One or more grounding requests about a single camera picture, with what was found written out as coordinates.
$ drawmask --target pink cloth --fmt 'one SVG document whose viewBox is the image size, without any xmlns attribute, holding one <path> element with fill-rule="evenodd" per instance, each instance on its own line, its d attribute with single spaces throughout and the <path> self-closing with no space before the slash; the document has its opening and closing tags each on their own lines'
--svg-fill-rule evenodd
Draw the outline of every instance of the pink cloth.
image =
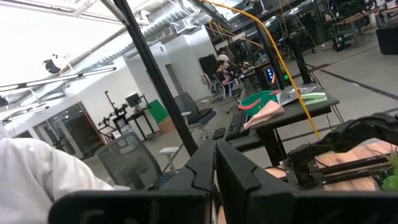
<svg viewBox="0 0 398 224">
<path fill-rule="evenodd" d="M 284 108 L 273 100 L 270 100 L 261 110 L 254 115 L 246 124 L 243 125 L 245 129 L 251 126 L 267 121 L 273 116 L 285 113 Z"/>
</svg>

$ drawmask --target cardboard box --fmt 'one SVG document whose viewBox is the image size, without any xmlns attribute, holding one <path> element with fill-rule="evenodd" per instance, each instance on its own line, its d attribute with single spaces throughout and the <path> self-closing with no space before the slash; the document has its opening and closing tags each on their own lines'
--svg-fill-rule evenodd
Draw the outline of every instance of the cardboard box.
<svg viewBox="0 0 398 224">
<path fill-rule="evenodd" d="M 162 122 L 157 124 L 157 126 L 162 133 L 166 133 L 175 129 L 173 121 L 170 117 L 164 119 Z"/>
</svg>

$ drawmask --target black pole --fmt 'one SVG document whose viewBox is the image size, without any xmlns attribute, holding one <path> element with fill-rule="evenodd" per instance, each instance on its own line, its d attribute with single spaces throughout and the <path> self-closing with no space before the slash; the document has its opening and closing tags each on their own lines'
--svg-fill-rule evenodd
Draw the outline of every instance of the black pole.
<svg viewBox="0 0 398 224">
<path fill-rule="evenodd" d="M 274 70 L 276 79 L 279 84 L 279 88 L 281 90 L 285 89 L 284 85 L 284 74 L 282 73 L 282 70 L 280 69 L 280 64 L 278 62 L 278 58 L 276 57 L 275 50 L 271 46 L 271 42 L 267 37 L 267 34 L 265 31 L 262 29 L 260 24 L 257 22 L 254 22 L 257 30 L 257 35 L 259 36 L 262 45 L 264 46 L 264 50 L 266 50 L 269 63 L 271 64 L 272 69 Z"/>
<path fill-rule="evenodd" d="M 298 69 L 300 70 L 301 77 L 303 78 L 303 82 L 304 84 L 309 84 L 311 83 L 311 77 L 308 74 L 308 69 L 305 64 L 303 53 L 301 52 L 298 38 L 291 37 L 290 40 L 290 44 L 293 48 L 293 54 L 298 65 Z"/>
<path fill-rule="evenodd" d="M 177 130 L 180 138 L 185 145 L 190 156 L 195 153 L 197 150 L 197 145 L 192 138 L 191 132 L 189 131 L 185 121 L 180 113 L 180 110 L 175 103 L 173 96 L 167 87 L 167 84 L 157 66 L 154 56 L 150 52 L 148 45 L 142 35 L 142 32 L 138 26 L 137 21 L 135 20 L 130 7 L 126 0 L 114 0 L 116 7 L 120 9 L 120 11 L 126 17 L 128 25 L 126 26 L 127 31 L 129 32 L 134 45 L 137 48 L 139 55 L 141 56 L 142 61 L 148 71 L 148 75 L 152 80 L 155 89 L 157 90 L 160 99 L 162 100 L 166 110 L 169 112 L 169 115 L 174 123 L 175 129 Z"/>
<path fill-rule="evenodd" d="M 248 47 L 248 51 L 249 51 L 248 53 L 249 53 L 251 62 L 253 64 L 253 66 L 256 66 L 257 58 L 253 54 L 253 45 L 252 45 L 251 42 L 246 41 L 246 46 Z M 256 77 L 259 80 L 261 89 L 262 90 L 269 90 L 267 78 L 264 75 L 264 73 L 261 71 L 261 69 L 260 68 L 255 68 L 254 72 L 256 73 Z"/>
</svg>

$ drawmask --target cable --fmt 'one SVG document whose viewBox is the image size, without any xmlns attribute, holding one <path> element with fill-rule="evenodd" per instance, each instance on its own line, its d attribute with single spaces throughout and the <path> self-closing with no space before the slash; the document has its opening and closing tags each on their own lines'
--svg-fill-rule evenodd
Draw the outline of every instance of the cable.
<svg viewBox="0 0 398 224">
<path fill-rule="evenodd" d="M 331 13 L 331 10 L 330 10 L 329 0 L 327 0 L 327 3 L 328 3 L 328 11 L 329 11 L 330 15 L 333 16 L 333 19 L 335 20 L 335 23 L 337 24 L 337 19 L 336 19 L 335 15 L 333 15 L 333 13 Z"/>
<path fill-rule="evenodd" d="M 219 6 L 219 7 L 227 8 L 227 9 L 229 9 L 229 10 L 232 10 L 232 11 L 238 12 L 238 13 L 240 13 L 240 14 L 243 14 L 243 15 L 245 15 L 245 16 L 247 16 L 247 17 L 250 17 L 251 19 L 253 19 L 254 21 L 256 21 L 260 26 L 262 26 L 262 28 L 263 28 L 264 31 L 266 32 L 266 34 L 267 34 L 267 36 L 268 36 L 268 39 L 270 40 L 270 42 L 271 42 L 271 44 L 272 44 L 272 46 L 273 46 L 273 48 L 274 48 L 274 50 L 275 50 L 276 56 L 277 56 L 277 58 L 278 58 L 280 64 L 282 65 L 282 67 L 283 67 L 283 69 L 285 70 L 287 76 L 289 77 L 290 82 L 292 83 L 292 86 L 293 86 L 294 91 L 295 91 L 295 93 L 296 93 L 296 95 L 297 95 L 297 98 L 298 98 L 298 100 L 299 100 L 299 102 L 300 102 L 300 104 L 301 104 L 301 106 L 302 106 L 302 108 L 303 108 L 305 114 L 307 115 L 307 118 L 308 118 L 308 120 L 309 120 L 309 122 L 310 122 L 310 124 L 311 124 L 311 127 L 312 127 L 312 129 L 313 129 L 315 135 L 317 136 L 318 139 L 321 139 L 321 136 L 320 136 L 320 134 L 319 134 L 319 132 L 318 132 L 318 129 L 317 129 L 317 127 L 315 126 L 315 123 L 313 122 L 313 119 L 312 119 L 310 113 L 308 112 L 308 109 L 307 109 L 307 107 L 305 106 L 305 103 L 304 103 L 302 97 L 300 96 L 299 90 L 297 89 L 297 86 L 296 86 L 296 84 L 295 84 L 295 82 L 294 82 L 294 80 L 293 80 L 293 78 L 292 78 L 292 76 L 291 76 L 291 74 L 290 74 L 290 72 L 289 72 L 289 69 L 287 68 L 287 66 L 286 66 L 286 64 L 285 64 L 285 62 L 284 62 L 282 56 L 280 55 L 279 49 L 278 49 L 278 47 L 276 46 L 275 41 L 274 41 L 274 39 L 272 38 L 271 34 L 269 33 L 267 27 L 266 27 L 257 17 L 255 17 L 255 16 L 253 16 L 253 15 L 251 15 L 250 13 L 247 13 L 247 12 L 245 12 L 245 11 L 242 11 L 242 10 L 239 10 L 239 9 L 236 9 L 236 8 L 233 8 L 233 7 L 225 6 L 224 4 L 220 4 L 220 3 L 213 2 L 213 1 L 209 1 L 209 0 L 201 0 L 201 1 L 204 1 L 204 2 L 207 2 L 207 3 L 210 3 L 210 4 L 213 4 L 213 5 L 216 5 L 216 6 Z"/>
</svg>

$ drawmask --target black desk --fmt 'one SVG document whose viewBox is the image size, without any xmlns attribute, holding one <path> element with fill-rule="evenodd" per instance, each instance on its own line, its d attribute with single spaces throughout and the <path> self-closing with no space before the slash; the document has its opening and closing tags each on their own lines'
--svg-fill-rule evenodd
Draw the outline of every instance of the black desk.
<svg viewBox="0 0 398 224">
<path fill-rule="evenodd" d="M 149 108 L 149 107 L 146 106 L 145 108 L 142 108 L 142 109 L 136 111 L 133 115 L 131 115 L 130 117 L 127 118 L 127 121 L 132 121 L 132 120 L 134 120 L 134 122 L 135 122 L 136 125 L 137 125 L 137 128 L 138 128 L 139 132 L 141 133 L 142 137 L 144 138 L 144 141 L 148 141 L 149 139 L 148 139 L 147 135 L 145 135 L 145 133 L 142 131 L 141 127 L 139 126 L 139 123 L 137 122 L 137 118 L 139 118 L 139 117 L 141 117 L 141 116 L 144 116 L 145 121 L 147 122 L 147 124 L 148 124 L 148 126 L 149 126 L 149 128 L 150 128 L 150 131 L 152 131 L 152 133 L 150 133 L 149 135 L 155 133 L 155 131 L 154 131 L 152 125 L 150 125 L 150 122 L 149 122 L 149 120 L 148 120 L 147 115 L 145 114 L 145 110 L 148 110 L 148 108 Z"/>
<path fill-rule="evenodd" d="M 316 86 L 316 84 L 310 83 L 308 85 L 300 85 L 299 87 L 307 87 L 307 86 Z M 326 93 L 318 86 L 312 92 Z M 337 105 L 340 102 L 339 100 L 337 100 L 328 93 L 326 93 L 326 96 L 328 97 L 327 101 L 307 106 L 311 117 L 316 117 L 330 113 L 331 112 L 330 107 L 333 105 Z M 273 117 L 268 121 L 257 124 L 250 128 L 250 132 L 253 131 L 257 132 L 258 139 L 254 138 L 249 134 L 249 136 L 231 140 L 229 143 L 232 144 L 233 146 L 237 146 L 240 149 L 242 150 L 244 149 L 245 151 L 247 151 L 252 146 L 259 147 L 258 140 L 260 140 L 260 142 L 262 143 L 261 145 L 266 147 L 272 165 L 278 166 L 279 162 L 286 158 L 286 151 L 276 128 L 280 128 L 288 124 L 296 123 L 307 119 L 307 115 L 304 113 L 304 110 L 302 109 L 300 102 L 295 102 L 285 105 L 284 109 L 285 109 L 284 114 Z"/>
</svg>

